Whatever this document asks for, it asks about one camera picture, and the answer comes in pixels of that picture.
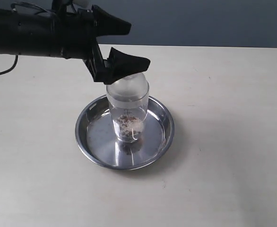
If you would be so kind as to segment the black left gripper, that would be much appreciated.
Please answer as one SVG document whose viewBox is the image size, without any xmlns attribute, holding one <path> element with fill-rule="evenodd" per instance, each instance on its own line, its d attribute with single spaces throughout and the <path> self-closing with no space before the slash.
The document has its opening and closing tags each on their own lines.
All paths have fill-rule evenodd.
<svg viewBox="0 0 277 227">
<path fill-rule="evenodd" d="M 128 35 L 131 23 L 115 17 L 98 5 L 91 9 L 79 9 L 68 13 L 73 7 L 71 0 L 52 2 L 52 33 L 59 46 L 59 56 L 64 59 L 82 59 L 94 82 L 105 85 L 148 70 L 151 60 L 128 55 L 111 48 L 107 60 L 103 59 L 96 37 Z"/>
</svg>

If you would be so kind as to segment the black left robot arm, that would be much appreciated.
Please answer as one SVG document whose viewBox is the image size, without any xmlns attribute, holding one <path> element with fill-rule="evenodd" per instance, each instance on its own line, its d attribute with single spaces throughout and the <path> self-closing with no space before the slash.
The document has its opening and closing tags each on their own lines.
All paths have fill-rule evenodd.
<svg viewBox="0 0 277 227">
<path fill-rule="evenodd" d="M 9 10 L 0 9 L 0 54 L 81 59 L 93 80 L 106 85 L 148 69 L 149 59 L 114 48 L 107 59 L 102 57 L 97 38 L 127 35 L 129 22 L 98 5 L 68 12 L 72 4 L 70 0 L 55 0 L 45 17 L 41 15 L 44 8 L 37 5 L 33 5 L 36 14 L 19 13 L 17 6 L 27 6 L 23 1 L 12 3 Z"/>
</svg>

